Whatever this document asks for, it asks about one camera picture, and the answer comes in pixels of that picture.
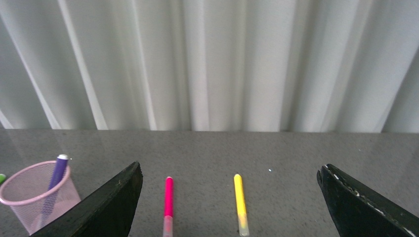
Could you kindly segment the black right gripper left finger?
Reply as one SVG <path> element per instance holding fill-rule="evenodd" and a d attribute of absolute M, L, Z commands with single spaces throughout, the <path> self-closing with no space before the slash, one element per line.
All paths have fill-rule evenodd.
<path fill-rule="evenodd" d="M 135 161 L 33 236 L 126 237 L 142 185 L 140 163 Z"/>

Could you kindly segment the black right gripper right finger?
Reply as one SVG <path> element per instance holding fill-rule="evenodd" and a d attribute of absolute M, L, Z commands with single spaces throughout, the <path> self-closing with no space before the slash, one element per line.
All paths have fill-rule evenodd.
<path fill-rule="evenodd" d="M 417 237 L 419 219 L 332 164 L 317 182 L 341 237 Z"/>

